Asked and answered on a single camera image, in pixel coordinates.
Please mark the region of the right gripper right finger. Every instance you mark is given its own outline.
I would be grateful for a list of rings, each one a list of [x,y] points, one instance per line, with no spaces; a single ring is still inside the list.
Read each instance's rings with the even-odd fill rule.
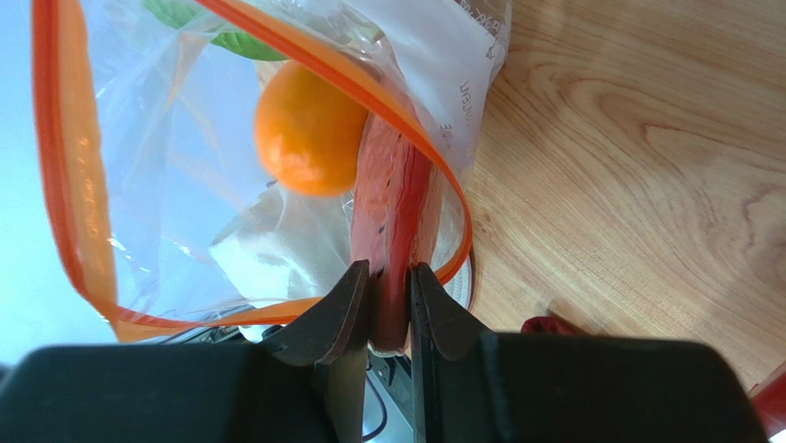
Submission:
[[[494,332],[409,277],[418,442],[763,442],[726,361],[691,341]]]

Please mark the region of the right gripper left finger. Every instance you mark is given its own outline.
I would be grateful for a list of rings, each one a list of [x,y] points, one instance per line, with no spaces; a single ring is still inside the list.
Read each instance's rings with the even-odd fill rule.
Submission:
[[[5,442],[358,442],[367,261],[257,343],[48,347],[1,383]]]

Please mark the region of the fake watermelon slice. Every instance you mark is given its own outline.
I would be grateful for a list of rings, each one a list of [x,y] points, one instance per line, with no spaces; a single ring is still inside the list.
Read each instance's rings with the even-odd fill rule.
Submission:
[[[384,119],[369,117],[353,194],[351,260],[369,263],[369,344],[381,356],[407,348],[409,272],[433,258],[443,187],[426,156]]]

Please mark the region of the clear zip top bag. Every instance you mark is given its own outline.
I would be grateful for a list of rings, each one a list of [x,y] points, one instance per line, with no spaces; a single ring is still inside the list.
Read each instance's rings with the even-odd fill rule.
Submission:
[[[288,57],[279,62],[169,28],[141,2],[30,5],[54,241],[71,284],[119,341],[288,323],[353,262],[355,184],[310,197],[258,156],[258,100],[290,61],[433,163],[444,187],[426,264],[445,284],[468,274],[465,188],[509,47],[511,2],[189,1]]]

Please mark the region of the orange fake fruit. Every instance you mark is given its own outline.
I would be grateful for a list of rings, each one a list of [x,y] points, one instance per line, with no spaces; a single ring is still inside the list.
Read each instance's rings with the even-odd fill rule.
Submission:
[[[282,186],[330,198],[353,189],[368,110],[301,64],[283,65],[258,100],[261,164]]]

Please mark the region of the white fake cauliflower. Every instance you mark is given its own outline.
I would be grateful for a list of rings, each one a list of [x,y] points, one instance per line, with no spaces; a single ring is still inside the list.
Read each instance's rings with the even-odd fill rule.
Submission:
[[[210,44],[241,57],[265,62],[288,59],[286,55],[193,2],[145,0],[141,4],[163,25],[175,30],[205,34]]]

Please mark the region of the magenta folded cloth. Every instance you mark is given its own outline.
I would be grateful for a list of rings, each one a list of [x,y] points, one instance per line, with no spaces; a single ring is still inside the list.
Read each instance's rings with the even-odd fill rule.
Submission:
[[[563,336],[581,335],[582,331],[560,317],[539,316],[527,319],[521,326],[520,332],[548,333]]]

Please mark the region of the red plastic tray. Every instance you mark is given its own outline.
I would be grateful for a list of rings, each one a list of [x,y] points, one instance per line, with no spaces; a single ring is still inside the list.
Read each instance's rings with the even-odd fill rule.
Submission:
[[[785,363],[765,380],[755,384],[748,393],[767,437],[785,430]]]

